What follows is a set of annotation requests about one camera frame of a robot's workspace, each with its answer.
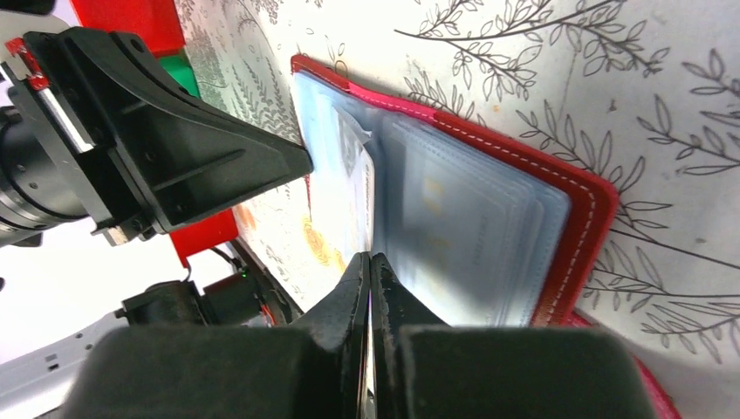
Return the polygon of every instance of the metal cylinder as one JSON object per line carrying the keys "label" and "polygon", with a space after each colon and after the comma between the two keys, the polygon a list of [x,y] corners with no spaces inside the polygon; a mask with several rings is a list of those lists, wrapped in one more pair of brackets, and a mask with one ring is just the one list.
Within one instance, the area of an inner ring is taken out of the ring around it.
{"label": "metal cylinder", "polygon": [[87,216],[28,124],[0,111],[0,247]]}

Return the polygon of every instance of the card holder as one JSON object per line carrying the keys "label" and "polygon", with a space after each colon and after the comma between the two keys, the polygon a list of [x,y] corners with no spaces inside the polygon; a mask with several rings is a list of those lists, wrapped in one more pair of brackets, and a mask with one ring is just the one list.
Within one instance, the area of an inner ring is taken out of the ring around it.
{"label": "card holder", "polygon": [[[454,115],[369,91],[310,58],[294,57],[292,68],[312,157],[332,141],[336,115],[364,142],[374,167],[370,247],[388,255],[417,298],[451,324],[563,321],[613,219],[611,184]],[[307,128],[319,119],[323,131],[312,138]],[[451,189],[447,199],[440,185]],[[441,222],[444,210],[465,216]]]}

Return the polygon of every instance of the red wallet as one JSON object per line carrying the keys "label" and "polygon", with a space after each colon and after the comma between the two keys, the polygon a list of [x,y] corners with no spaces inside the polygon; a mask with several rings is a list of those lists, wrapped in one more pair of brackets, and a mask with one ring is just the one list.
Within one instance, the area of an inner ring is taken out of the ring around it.
{"label": "red wallet", "polygon": [[610,182],[453,114],[358,86],[306,56],[294,56],[291,68],[293,72],[308,72],[370,105],[422,120],[565,192],[571,200],[571,211],[531,326],[565,323],[616,213],[619,197]]}

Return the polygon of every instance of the tablecloth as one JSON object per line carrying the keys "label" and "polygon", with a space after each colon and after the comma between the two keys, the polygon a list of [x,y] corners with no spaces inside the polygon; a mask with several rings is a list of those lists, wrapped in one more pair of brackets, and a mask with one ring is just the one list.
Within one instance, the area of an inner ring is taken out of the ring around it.
{"label": "tablecloth", "polygon": [[[292,141],[290,56],[584,170],[620,208],[578,303],[686,417],[740,411],[740,3],[177,0],[203,98]],[[303,307],[344,268],[295,181],[237,209]]]}

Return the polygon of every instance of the red clip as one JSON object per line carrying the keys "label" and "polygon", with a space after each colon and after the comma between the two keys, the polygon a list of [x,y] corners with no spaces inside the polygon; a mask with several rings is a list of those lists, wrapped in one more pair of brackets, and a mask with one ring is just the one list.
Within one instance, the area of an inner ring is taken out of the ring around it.
{"label": "red clip", "polygon": [[5,43],[5,48],[8,49],[8,52],[10,52],[10,55],[13,57],[20,57],[25,66],[31,71],[31,75],[28,76],[28,82],[31,84],[31,87],[33,87],[33,90],[38,92],[39,90],[49,87],[49,80],[44,76],[44,73],[41,72],[41,67],[28,51],[28,48],[26,48],[25,42],[22,38],[11,39]]}

